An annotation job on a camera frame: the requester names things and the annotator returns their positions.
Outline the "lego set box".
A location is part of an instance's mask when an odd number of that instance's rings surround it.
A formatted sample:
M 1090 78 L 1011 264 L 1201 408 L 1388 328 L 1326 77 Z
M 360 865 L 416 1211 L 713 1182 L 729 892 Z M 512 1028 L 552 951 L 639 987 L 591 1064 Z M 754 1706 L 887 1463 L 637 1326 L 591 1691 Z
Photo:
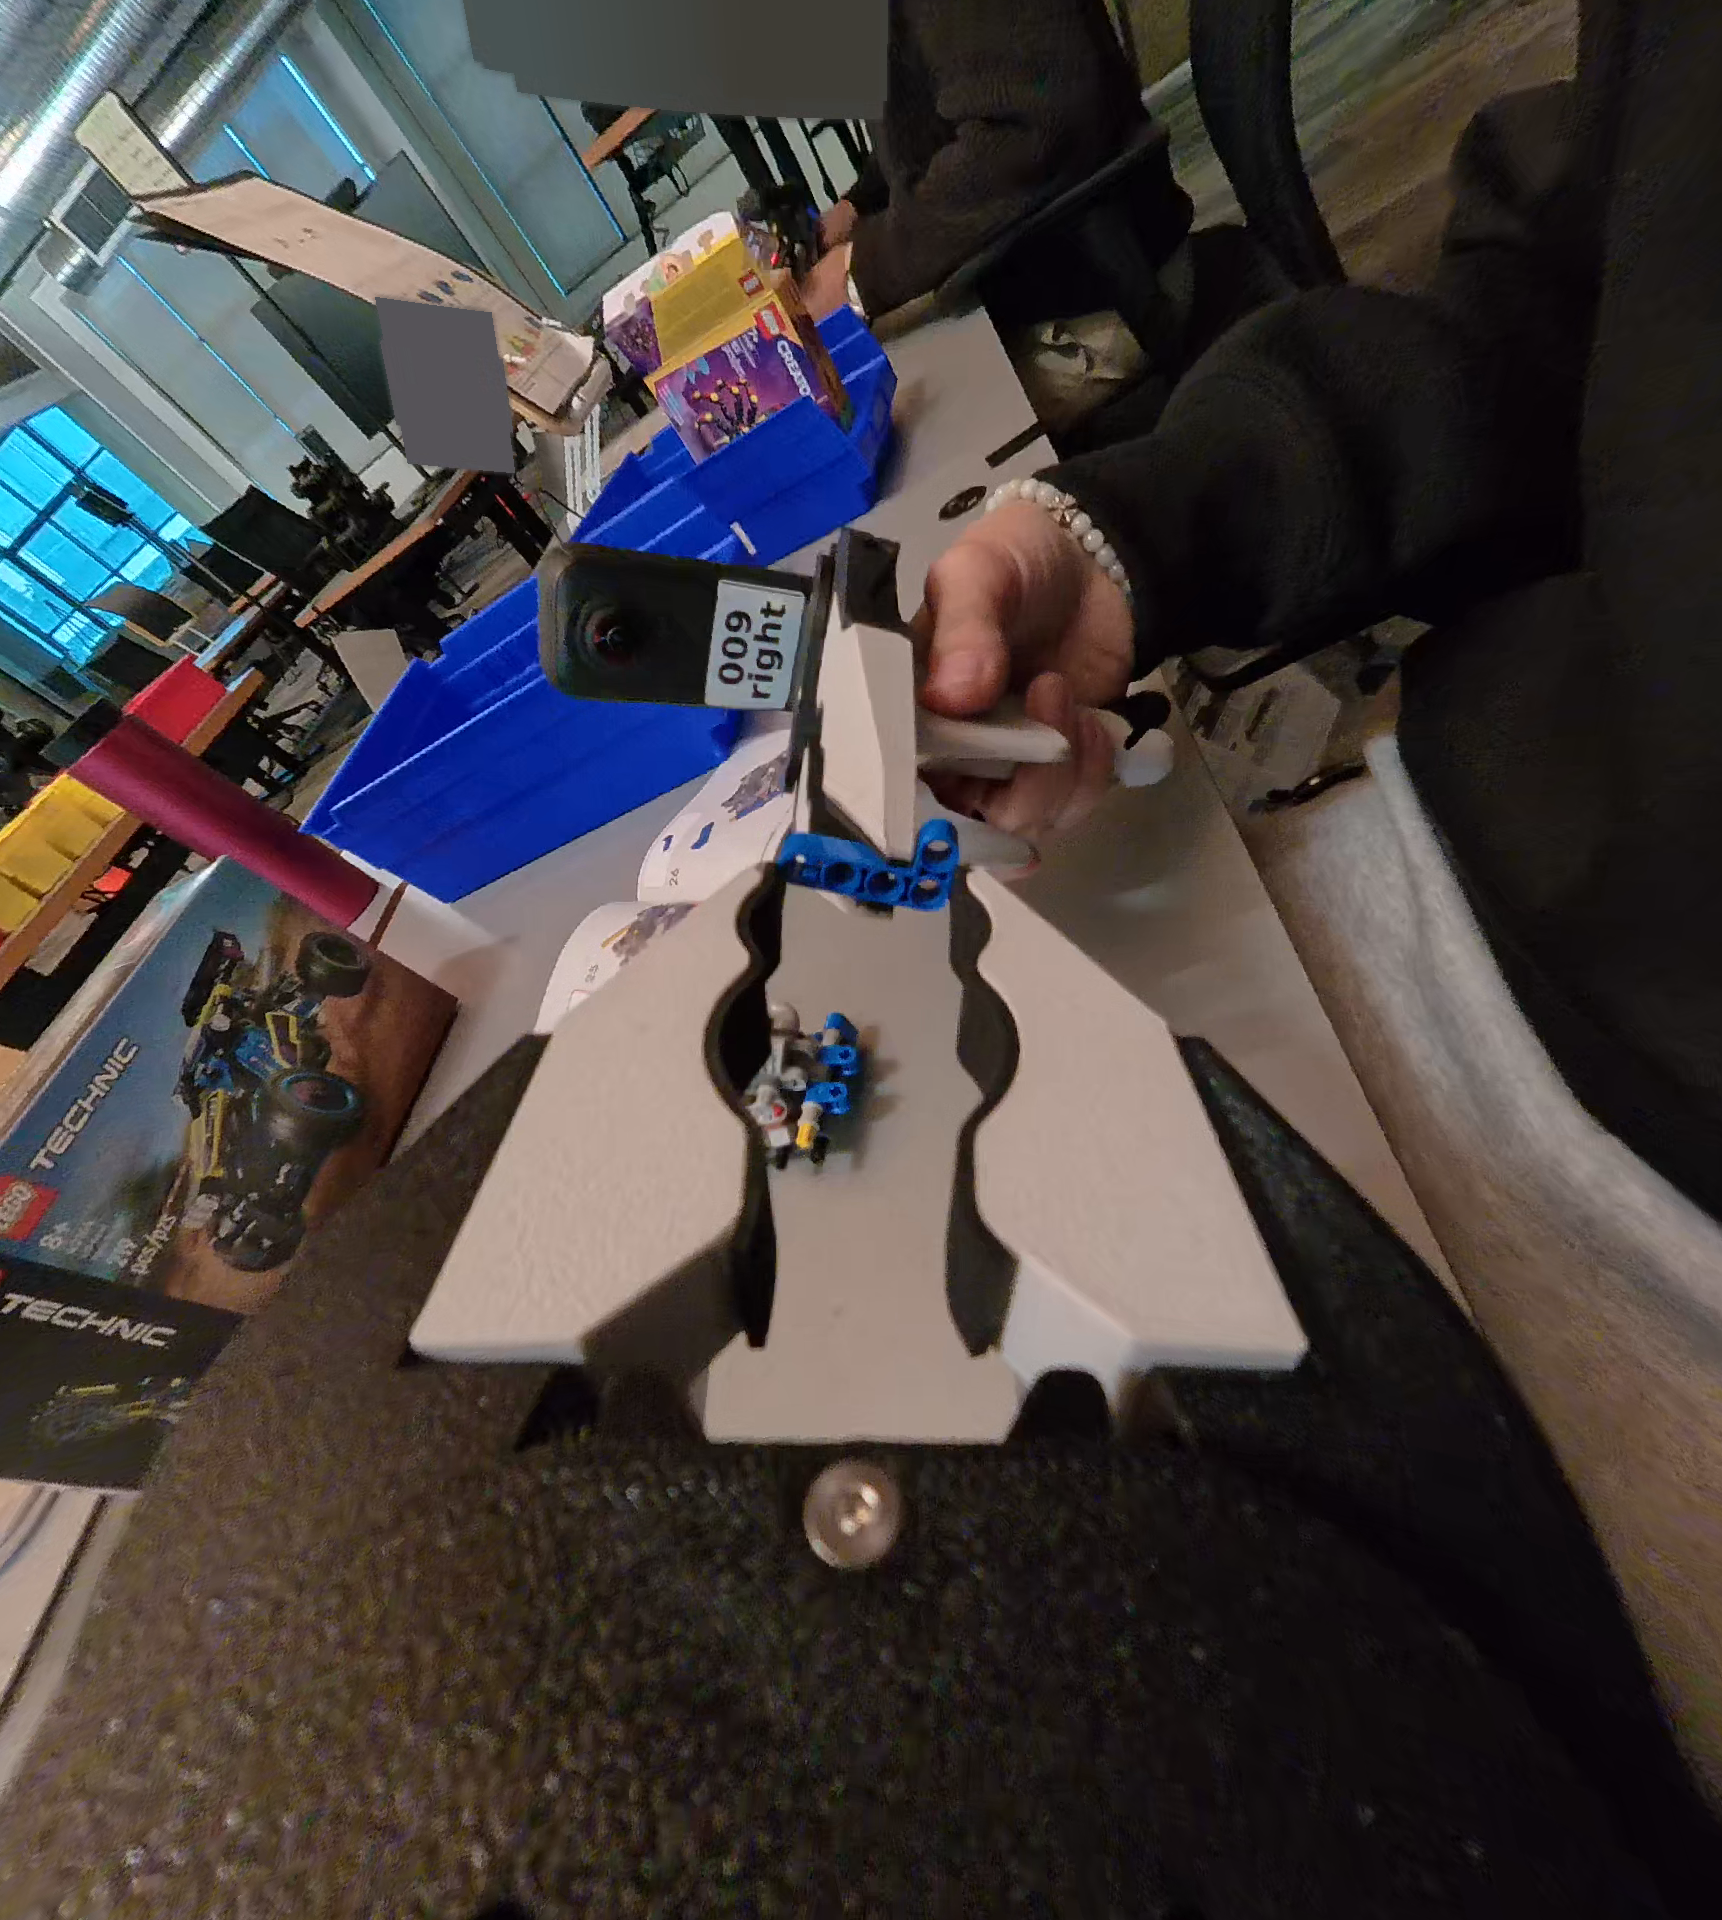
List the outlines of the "lego set box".
M 171 886 L 0 1095 L 0 1481 L 141 1488 L 456 1013 L 237 865 Z

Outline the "person's right hand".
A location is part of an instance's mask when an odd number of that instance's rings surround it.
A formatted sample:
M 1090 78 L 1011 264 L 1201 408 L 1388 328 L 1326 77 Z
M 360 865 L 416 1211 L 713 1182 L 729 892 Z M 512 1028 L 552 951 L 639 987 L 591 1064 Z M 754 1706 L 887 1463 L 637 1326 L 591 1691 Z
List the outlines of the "person's right hand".
M 1077 826 L 1114 782 L 1101 712 L 1136 677 L 1128 595 L 1056 516 L 1013 492 L 935 561 L 914 620 L 920 703 L 977 721 L 1006 700 L 1067 740 L 1067 757 L 1009 781 L 947 784 L 947 805 L 1040 848 Z

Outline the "wooden desk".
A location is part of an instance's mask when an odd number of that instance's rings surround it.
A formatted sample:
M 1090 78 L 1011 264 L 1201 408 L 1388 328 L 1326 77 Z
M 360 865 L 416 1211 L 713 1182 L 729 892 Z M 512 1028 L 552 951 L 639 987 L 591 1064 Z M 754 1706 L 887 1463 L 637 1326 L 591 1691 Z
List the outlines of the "wooden desk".
M 514 475 L 456 471 L 437 486 L 424 513 L 322 587 L 291 617 L 291 627 L 309 644 L 352 630 L 393 630 L 411 655 L 437 653 L 447 633 L 438 611 L 443 565 L 484 524 L 529 566 L 556 539 Z

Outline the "blue plastic bin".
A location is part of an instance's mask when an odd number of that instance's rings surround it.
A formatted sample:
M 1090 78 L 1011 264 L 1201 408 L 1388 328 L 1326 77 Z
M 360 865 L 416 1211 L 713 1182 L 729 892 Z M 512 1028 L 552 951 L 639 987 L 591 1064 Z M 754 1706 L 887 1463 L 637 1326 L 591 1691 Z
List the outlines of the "blue plastic bin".
M 569 699 L 539 663 L 525 580 L 415 658 L 305 830 L 458 902 L 683 784 L 738 745 L 729 710 Z
M 779 565 L 871 513 L 892 448 L 897 370 L 852 308 L 823 328 L 852 418 L 811 399 L 697 460 L 675 428 L 629 455 L 574 536 L 585 545 L 703 562 Z

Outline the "magenta tumbler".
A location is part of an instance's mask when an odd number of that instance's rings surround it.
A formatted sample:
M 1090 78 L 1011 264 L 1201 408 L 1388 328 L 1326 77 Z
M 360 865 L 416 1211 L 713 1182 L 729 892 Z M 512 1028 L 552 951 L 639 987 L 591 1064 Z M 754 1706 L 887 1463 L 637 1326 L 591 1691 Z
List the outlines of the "magenta tumbler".
M 352 930 L 383 892 L 377 876 L 135 714 L 93 709 L 48 758 L 168 841 L 245 869 L 327 924 Z

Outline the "open instruction booklet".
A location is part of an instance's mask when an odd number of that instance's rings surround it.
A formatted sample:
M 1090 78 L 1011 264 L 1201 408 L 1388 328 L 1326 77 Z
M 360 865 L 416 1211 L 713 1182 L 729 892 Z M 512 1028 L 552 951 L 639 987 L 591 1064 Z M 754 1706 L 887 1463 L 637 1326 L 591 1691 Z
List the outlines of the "open instruction booklet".
M 745 740 L 657 832 L 635 895 L 589 912 L 561 948 L 535 1023 L 541 1036 L 633 967 L 694 905 L 774 858 L 795 826 L 788 757 L 781 732 Z

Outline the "large paned window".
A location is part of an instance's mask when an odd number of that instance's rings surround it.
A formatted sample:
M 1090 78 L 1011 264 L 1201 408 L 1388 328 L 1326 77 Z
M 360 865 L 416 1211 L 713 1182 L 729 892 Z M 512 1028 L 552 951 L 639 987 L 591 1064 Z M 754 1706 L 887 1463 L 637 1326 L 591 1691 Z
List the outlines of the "large paned window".
M 0 685 L 55 709 L 96 692 L 91 658 L 116 634 L 94 600 L 163 590 L 204 546 L 199 528 L 55 404 L 0 433 Z

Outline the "person's right forearm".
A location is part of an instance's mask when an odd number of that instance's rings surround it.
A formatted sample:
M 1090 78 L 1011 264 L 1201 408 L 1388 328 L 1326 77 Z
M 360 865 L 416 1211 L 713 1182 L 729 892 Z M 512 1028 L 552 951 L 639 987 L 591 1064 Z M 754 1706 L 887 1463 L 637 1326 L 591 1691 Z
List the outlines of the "person's right forearm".
M 1127 571 L 1136 663 L 1436 619 L 1581 552 L 1601 274 L 1447 253 L 1262 306 L 1135 441 L 1045 471 Z

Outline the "yellow lego box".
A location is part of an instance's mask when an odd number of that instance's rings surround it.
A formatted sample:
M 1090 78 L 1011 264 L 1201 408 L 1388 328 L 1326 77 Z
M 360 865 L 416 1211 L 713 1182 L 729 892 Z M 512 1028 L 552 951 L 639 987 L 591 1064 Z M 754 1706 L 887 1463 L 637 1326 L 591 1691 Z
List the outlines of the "yellow lego box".
M 815 348 L 819 328 L 803 302 L 795 261 L 779 228 L 730 220 L 683 253 L 644 298 L 654 331 L 652 387 L 753 333 L 765 343 Z

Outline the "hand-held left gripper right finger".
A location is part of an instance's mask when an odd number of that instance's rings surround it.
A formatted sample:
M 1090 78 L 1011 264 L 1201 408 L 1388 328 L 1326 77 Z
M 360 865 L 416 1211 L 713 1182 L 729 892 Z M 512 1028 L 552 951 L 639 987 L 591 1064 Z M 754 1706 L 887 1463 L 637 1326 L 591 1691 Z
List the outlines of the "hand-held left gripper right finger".
M 949 906 L 957 1058 L 944 1297 L 972 1359 L 1107 1397 L 1293 1375 L 1308 1337 L 1162 1016 L 1000 880 Z

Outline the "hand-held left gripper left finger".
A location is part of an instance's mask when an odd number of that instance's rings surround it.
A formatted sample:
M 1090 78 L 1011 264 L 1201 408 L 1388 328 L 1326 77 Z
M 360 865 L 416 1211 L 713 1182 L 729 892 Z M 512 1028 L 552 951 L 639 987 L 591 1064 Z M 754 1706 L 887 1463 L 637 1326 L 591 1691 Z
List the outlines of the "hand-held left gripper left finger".
M 765 1344 L 779 1290 L 768 1149 L 784 883 L 690 905 L 547 1036 L 411 1330 L 419 1359 L 700 1377 Z

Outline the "grey and blue lego assembly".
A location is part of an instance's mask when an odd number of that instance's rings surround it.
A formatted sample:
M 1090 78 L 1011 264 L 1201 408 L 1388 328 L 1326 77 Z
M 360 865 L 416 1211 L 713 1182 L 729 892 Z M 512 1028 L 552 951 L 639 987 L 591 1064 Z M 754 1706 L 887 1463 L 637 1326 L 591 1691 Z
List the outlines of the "grey and blue lego assembly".
M 864 1035 L 849 1016 L 804 1023 L 793 1004 L 770 1001 L 768 1046 L 741 1096 L 767 1166 L 824 1166 L 854 1132 L 869 1071 Z

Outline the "black office chair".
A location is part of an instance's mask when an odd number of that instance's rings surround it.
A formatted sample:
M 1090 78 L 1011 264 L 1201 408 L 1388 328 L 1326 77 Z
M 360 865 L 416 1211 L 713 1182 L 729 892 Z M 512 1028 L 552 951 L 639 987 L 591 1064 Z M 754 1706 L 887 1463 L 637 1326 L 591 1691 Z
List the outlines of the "black office chair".
M 1301 291 L 1348 274 L 1315 199 L 1293 90 L 1293 2 L 1190 2 L 1189 62 L 1245 227 Z

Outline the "silver ventilation duct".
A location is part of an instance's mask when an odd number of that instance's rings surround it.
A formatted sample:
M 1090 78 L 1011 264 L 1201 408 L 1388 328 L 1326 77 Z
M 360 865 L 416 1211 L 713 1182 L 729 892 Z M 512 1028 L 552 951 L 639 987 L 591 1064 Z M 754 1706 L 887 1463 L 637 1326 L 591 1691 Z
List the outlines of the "silver ventilation duct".
M 0 291 L 91 163 L 107 98 L 174 153 L 273 58 L 297 2 L 0 2 Z

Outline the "blue lego beam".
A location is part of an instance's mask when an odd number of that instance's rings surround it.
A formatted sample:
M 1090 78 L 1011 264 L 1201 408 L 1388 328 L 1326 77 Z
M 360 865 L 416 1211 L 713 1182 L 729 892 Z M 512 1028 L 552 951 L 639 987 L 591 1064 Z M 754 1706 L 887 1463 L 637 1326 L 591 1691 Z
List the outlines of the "blue lego beam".
M 774 869 L 790 886 L 854 906 L 935 915 L 950 905 L 962 869 L 962 845 L 949 819 L 924 822 L 914 853 L 903 858 L 861 839 L 795 830 L 779 843 Z

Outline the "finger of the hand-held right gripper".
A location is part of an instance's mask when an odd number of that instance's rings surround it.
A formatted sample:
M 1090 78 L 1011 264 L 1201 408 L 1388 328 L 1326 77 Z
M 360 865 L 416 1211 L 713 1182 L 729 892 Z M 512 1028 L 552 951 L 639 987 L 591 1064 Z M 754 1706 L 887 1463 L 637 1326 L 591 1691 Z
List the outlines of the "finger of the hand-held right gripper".
M 916 651 L 901 633 L 834 622 L 823 641 L 798 826 L 911 860 L 919 843 Z

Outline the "wooden display board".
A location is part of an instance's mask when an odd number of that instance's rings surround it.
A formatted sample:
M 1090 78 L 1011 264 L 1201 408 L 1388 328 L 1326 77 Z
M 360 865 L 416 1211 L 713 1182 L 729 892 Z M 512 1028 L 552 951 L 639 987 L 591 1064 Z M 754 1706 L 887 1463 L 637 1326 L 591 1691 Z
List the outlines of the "wooden display board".
M 214 243 L 369 305 L 488 314 L 514 410 L 548 433 L 580 431 L 613 389 L 613 367 L 592 337 L 530 308 L 486 270 L 258 175 L 142 195 L 135 212 L 177 245 Z

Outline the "yellow storage bins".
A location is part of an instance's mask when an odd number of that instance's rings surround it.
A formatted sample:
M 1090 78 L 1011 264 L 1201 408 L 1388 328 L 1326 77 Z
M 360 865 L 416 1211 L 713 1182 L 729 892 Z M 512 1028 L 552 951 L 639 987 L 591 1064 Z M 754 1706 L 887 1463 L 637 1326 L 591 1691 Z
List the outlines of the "yellow storage bins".
M 42 786 L 0 828 L 0 935 L 24 929 L 102 837 L 126 821 L 123 808 L 71 774 Z

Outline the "person's torso in black hoodie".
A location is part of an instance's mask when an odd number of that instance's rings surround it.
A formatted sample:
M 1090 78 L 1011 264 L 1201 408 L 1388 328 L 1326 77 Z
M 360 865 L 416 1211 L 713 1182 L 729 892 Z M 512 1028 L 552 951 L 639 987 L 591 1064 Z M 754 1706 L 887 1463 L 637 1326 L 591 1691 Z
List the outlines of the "person's torso in black hoodie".
M 1555 535 L 1418 642 L 1400 757 L 1575 1099 L 1722 1226 L 1722 5 L 1581 5 L 1453 180 L 1427 293 Z

